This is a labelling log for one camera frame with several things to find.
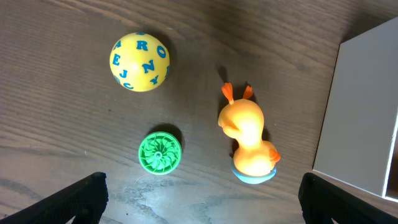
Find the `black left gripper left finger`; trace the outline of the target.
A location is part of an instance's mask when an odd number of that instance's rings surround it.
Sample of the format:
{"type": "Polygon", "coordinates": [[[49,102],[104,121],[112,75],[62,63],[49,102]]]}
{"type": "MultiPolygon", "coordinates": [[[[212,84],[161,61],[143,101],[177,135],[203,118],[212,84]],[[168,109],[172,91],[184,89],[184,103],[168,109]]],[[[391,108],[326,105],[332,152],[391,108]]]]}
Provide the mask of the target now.
{"type": "Polygon", "coordinates": [[[95,172],[1,220],[2,224],[98,224],[108,202],[106,174],[95,172]]]}

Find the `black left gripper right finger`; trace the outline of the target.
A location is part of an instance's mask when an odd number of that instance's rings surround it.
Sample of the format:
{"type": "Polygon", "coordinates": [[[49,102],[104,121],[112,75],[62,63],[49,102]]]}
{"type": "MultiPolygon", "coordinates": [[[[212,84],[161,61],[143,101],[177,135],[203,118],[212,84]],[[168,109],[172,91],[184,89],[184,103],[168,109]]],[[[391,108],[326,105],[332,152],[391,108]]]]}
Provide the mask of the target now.
{"type": "Polygon", "coordinates": [[[397,224],[396,217],[310,172],[303,175],[298,199],[306,224],[397,224]]]}

